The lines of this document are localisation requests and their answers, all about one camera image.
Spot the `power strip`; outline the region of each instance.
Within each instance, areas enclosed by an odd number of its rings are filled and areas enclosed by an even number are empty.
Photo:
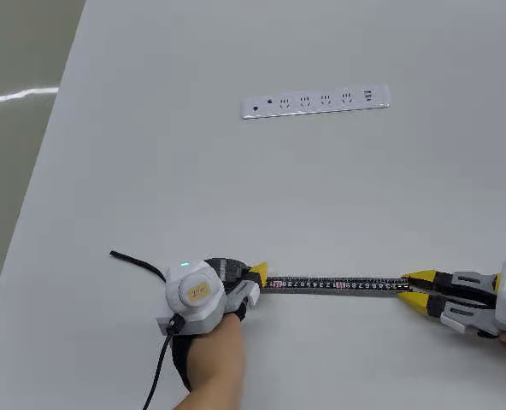
[[[294,91],[273,96],[252,97],[242,102],[242,118],[334,113],[390,106],[386,85],[364,85],[333,91]]]

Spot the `black cable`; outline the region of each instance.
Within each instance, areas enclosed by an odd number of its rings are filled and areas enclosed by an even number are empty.
[[[110,255],[114,256],[114,258],[116,259],[120,259],[121,261],[126,261],[132,263],[133,265],[137,265],[138,267],[142,267],[148,271],[151,271],[163,282],[166,282],[166,278],[164,278],[162,272],[160,272],[160,270],[157,267],[152,266],[150,263],[132,258],[131,256],[128,255],[121,254],[120,252],[116,252],[115,250],[111,250]],[[154,373],[152,386],[150,386],[149,395],[147,396],[147,400],[144,402],[143,410],[147,410],[147,408],[150,405],[150,401],[154,396],[154,392],[156,391],[158,379],[160,378],[160,372],[162,371],[162,362],[164,361],[164,357],[166,356],[166,351],[168,350],[169,342],[171,342],[171,339],[174,335],[178,335],[183,330],[185,323],[186,323],[185,319],[178,313],[175,313],[168,322],[168,327],[166,328],[166,333],[168,334],[168,336],[166,337],[166,340],[164,340],[162,350],[160,350],[160,357],[158,357],[156,372]]]
[[[166,340],[164,341],[164,345],[162,346],[162,350],[160,350],[160,357],[158,358],[158,365],[156,366],[156,372],[154,373],[154,379],[152,380],[152,386],[150,386],[149,396],[147,397],[146,402],[143,405],[143,410],[147,410],[147,407],[150,405],[150,401],[152,400],[152,396],[156,391],[156,386],[158,385],[158,379],[160,378],[160,371],[162,370],[162,362],[164,361],[164,356],[166,355],[166,350],[168,350],[169,342],[171,338],[175,335],[178,335],[185,327],[185,319],[178,313],[174,313],[172,318],[168,322],[168,327],[166,328]]]
[[[168,335],[166,340],[164,341],[164,345],[162,346],[162,350],[160,350],[160,357],[158,358],[158,365],[156,366],[156,372],[154,373],[154,379],[152,380],[152,386],[150,387],[149,396],[147,397],[146,402],[143,405],[143,410],[147,410],[150,405],[150,401],[152,400],[152,396],[156,390],[156,386],[158,385],[158,379],[160,378],[160,371],[162,370],[162,362],[164,361],[164,356],[166,355],[166,350],[168,350],[169,342],[173,335]]]
[[[138,267],[142,267],[143,269],[146,269],[147,271],[151,271],[154,273],[158,278],[160,278],[163,282],[166,282],[166,278],[164,278],[163,273],[155,266],[152,266],[150,263],[147,263],[145,261],[141,261],[139,259],[132,258],[131,256],[121,254],[120,252],[116,252],[115,250],[110,251],[110,255],[114,256],[116,259],[120,259],[121,261],[126,261],[129,263],[132,263],[133,265],[137,265]]]

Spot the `yellow label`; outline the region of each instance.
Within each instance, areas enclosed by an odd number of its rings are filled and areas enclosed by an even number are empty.
[[[211,295],[211,289],[209,288],[209,284],[206,281],[198,284],[197,286],[192,286],[187,292],[188,300],[191,302],[201,301],[205,296]]]

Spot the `gray floor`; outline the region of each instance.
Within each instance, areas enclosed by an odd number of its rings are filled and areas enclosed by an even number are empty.
[[[0,0],[0,96],[59,85],[84,2]],[[0,102],[0,272],[54,99]]]

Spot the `measuring tape blade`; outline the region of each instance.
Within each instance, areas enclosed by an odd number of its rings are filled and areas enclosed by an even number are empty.
[[[394,296],[409,290],[406,278],[332,278],[272,276],[263,293],[306,295]]]

